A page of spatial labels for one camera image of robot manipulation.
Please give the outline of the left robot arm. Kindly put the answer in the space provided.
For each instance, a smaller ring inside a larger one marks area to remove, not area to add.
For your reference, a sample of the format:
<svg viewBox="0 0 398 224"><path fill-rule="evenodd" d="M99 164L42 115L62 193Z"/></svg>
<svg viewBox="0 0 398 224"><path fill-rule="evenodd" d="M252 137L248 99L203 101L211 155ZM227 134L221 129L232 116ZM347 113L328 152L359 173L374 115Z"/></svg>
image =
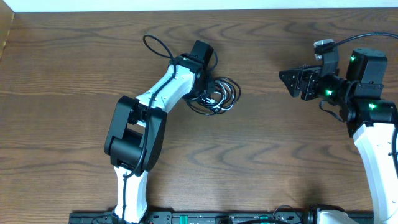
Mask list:
<svg viewBox="0 0 398 224"><path fill-rule="evenodd" d="M104 145L118 180L113 223L139 223L144 217L147 177L162 150L167 115L180 99L196 101L210 92L207 67L213 52L196 41L191 52L170 58L166 74L150 90L118 100Z"/></svg>

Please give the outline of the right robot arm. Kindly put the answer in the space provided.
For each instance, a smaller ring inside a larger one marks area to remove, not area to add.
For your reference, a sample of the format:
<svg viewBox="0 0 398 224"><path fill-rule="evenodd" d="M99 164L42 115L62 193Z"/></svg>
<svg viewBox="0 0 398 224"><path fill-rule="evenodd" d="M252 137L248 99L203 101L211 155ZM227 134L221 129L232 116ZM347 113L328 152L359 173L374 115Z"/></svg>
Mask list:
<svg viewBox="0 0 398 224"><path fill-rule="evenodd" d="M364 164L373 203L374 223L397 223L397 106L381 98L387 67L384 52L353 50L345 78L338 76L338 56L332 50L322 65L279 72L289 93L308 101L321 98L340 111Z"/></svg>

